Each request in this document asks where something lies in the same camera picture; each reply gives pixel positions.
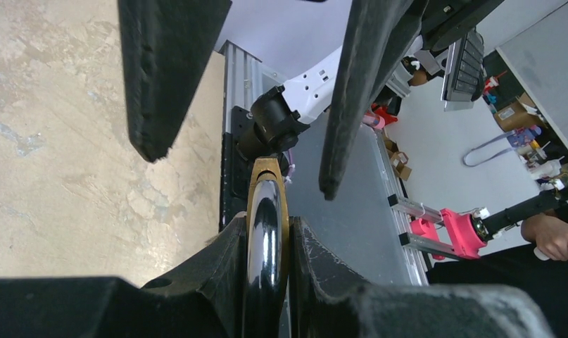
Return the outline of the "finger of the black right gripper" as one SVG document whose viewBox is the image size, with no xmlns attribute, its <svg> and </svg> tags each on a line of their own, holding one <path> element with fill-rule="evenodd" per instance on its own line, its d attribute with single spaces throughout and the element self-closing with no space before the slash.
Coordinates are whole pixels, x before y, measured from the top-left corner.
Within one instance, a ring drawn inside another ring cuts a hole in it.
<svg viewBox="0 0 568 338">
<path fill-rule="evenodd" d="M 172 148 L 232 3 L 118 2 L 127 129 L 149 163 Z"/>
</svg>

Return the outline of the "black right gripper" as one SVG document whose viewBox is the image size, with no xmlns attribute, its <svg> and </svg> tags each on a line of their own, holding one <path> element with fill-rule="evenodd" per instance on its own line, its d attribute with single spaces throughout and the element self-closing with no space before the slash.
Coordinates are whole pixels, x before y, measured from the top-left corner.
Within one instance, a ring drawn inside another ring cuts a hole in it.
<svg viewBox="0 0 568 338">
<path fill-rule="evenodd" d="M 422 48 L 440 51 L 464 37 L 503 2 L 353 1 L 320 163 L 319 188 L 326 200 L 337 195 L 362 117 L 420 30 Z"/>
</svg>

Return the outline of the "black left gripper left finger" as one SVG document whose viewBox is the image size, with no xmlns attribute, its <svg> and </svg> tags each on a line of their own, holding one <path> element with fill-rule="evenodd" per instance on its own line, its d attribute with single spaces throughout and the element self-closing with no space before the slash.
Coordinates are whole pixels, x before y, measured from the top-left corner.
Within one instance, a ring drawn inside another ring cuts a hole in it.
<svg viewBox="0 0 568 338">
<path fill-rule="evenodd" d="M 239 337 L 246 221 L 135 287 L 119 277 L 0 279 L 0 337 Z"/>
</svg>

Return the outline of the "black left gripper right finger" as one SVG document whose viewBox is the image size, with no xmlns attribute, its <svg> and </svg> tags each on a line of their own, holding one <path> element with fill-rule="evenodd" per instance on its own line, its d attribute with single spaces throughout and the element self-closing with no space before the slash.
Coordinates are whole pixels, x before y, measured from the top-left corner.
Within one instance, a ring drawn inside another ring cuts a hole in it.
<svg viewBox="0 0 568 338">
<path fill-rule="evenodd" d="M 290 219 L 293 337 L 551 337 L 524 292 L 498 285 L 381 286 Z"/>
</svg>

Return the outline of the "brass padlock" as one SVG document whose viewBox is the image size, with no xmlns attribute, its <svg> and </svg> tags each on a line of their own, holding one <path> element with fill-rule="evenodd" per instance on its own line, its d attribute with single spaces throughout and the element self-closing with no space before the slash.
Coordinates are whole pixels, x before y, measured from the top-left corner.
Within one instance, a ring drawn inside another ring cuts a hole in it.
<svg viewBox="0 0 568 338">
<path fill-rule="evenodd" d="M 289 214 L 279 162 L 255 160 L 247 206 L 242 336 L 277 337 L 289 270 Z"/>
</svg>

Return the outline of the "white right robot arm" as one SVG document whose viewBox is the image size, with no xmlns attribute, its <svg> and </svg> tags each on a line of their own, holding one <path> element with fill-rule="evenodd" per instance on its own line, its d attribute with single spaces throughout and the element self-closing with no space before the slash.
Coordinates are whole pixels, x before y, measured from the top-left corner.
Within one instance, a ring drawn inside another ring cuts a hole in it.
<svg viewBox="0 0 568 338">
<path fill-rule="evenodd" d="M 165 158 L 186 118 L 230 1 L 119 1 L 131 145 L 149 163 Z M 319 186 L 335 198 L 359 124 L 404 56 L 439 51 L 471 32 L 498 1 L 353 1 L 343 43 L 319 63 L 260 95 L 241 157 L 295 146 L 325 110 Z"/>
</svg>

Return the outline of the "operator bare hand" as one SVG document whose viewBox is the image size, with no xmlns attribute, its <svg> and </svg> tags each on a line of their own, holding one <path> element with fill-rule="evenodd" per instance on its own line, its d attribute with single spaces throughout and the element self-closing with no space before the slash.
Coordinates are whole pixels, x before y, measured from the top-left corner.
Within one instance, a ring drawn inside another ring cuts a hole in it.
<svg viewBox="0 0 568 338">
<path fill-rule="evenodd" d="M 522 223 L 521 234 L 551 260 L 568 261 L 568 223 L 565 221 L 541 213 Z"/>
</svg>

